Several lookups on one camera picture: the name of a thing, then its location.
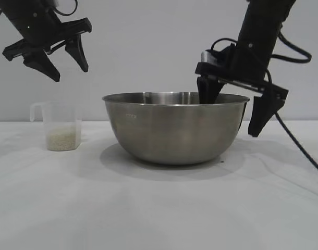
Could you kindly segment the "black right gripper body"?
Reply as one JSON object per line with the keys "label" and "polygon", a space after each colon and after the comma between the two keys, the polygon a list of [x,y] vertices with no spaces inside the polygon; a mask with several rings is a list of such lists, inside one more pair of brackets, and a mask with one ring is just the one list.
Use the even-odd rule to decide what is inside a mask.
{"label": "black right gripper body", "polygon": [[237,82],[265,96],[275,98],[268,65],[285,18],[246,15],[236,40],[221,38],[215,44],[228,41],[224,49],[214,45],[201,54],[196,67],[198,77],[218,78],[220,83]]}

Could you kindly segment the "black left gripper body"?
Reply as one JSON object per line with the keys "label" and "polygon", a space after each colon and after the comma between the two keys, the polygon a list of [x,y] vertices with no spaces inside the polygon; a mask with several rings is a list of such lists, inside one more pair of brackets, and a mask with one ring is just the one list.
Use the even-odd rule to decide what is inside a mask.
{"label": "black left gripper body", "polygon": [[52,1],[0,1],[0,10],[22,36],[22,40],[4,48],[7,60],[30,52],[48,51],[58,42],[92,32],[88,18],[61,22],[54,8]]}

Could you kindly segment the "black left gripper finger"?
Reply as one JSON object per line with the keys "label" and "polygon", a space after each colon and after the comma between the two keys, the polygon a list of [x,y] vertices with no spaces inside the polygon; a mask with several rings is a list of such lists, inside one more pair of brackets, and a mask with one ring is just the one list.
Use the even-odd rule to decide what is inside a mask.
{"label": "black left gripper finger", "polygon": [[23,64],[51,78],[55,82],[60,81],[60,73],[49,60],[44,50],[23,55]]}
{"label": "black left gripper finger", "polygon": [[81,35],[76,35],[68,40],[65,51],[76,61],[83,72],[88,72],[89,66],[84,55]]}

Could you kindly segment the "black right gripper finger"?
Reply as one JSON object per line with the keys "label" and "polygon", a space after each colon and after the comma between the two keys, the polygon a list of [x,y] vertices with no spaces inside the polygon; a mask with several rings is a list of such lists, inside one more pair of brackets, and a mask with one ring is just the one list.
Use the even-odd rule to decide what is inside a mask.
{"label": "black right gripper finger", "polygon": [[224,84],[220,83],[217,77],[210,79],[206,76],[200,76],[197,78],[197,86],[199,103],[215,104]]}
{"label": "black right gripper finger", "polygon": [[258,137],[268,121],[282,108],[282,100],[262,95],[253,98],[253,110],[248,134]]}

